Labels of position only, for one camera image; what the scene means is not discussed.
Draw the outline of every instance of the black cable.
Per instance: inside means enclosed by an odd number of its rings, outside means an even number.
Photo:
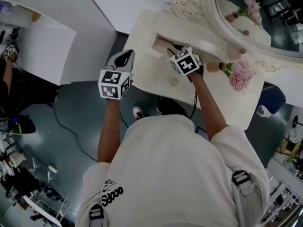
[[[128,128],[128,125],[127,125],[127,123],[125,122],[125,120],[123,119],[123,117],[122,117],[122,114],[121,114],[121,111],[119,110],[119,113],[120,113],[120,119],[121,119],[121,121],[125,124],[125,126]]]
[[[194,102],[194,109],[193,109],[193,112],[191,113],[191,115],[190,115],[189,119],[191,119],[191,118],[194,116],[194,113],[195,113],[196,107],[197,107],[197,91],[195,91],[195,102]]]
[[[58,124],[59,124],[62,128],[66,129],[67,131],[69,131],[70,133],[72,133],[72,134],[74,135],[79,150],[80,150],[84,155],[86,155],[86,156],[88,156],[90,159],[92,159],[93,161],[98,162],[96,159],[94,159],[94,158],[91,157],[88,153],[86,153],[86,152],[84,151],[84,149],[82,148],[82,146],[81,146],[81,144],[80,144],[80,140],[79,140],[78,134],[75,133],[73,130],[67,128],[66,126],[64,126],[63,124],[60,123],[60,121],[59,121],[59,119],[58,119],[58,116],[57,116],[57,112],[56,112],[56,110],[55,110],[55,107],[54,107],[53,105],[50,105],[50,107],[53,109],[53,112],[54,112],[54,115],[55,115],[55,118],[56,118],[56,121],[58,122]]]

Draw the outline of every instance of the sneaker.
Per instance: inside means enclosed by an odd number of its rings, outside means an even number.
[[[144,118],[143,110],[139,106],[133,107],[133,114],[136,120]]]

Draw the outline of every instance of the chair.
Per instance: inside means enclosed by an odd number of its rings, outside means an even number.
[[[275,114],[285,104],[285,95],[276,85],[265,82],[258,101],[255,113],[259,106],[264,106],[271,113]]]

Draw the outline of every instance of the person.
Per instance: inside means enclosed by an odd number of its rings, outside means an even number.
[[[203,77],[196,88],[207,136],[176,102],[137,120],[120,142],[120,102],[107,101],[98,161],[83,177],[76,226],[252,227],[269,199],[267,173],[245,133],[227,125]]]
[[[56,100],[59,86],[45,81],[24,70],[13,67],[16,54],[4,60],[0,56],[0,118],[19,115],[31,104],[47,104]]]

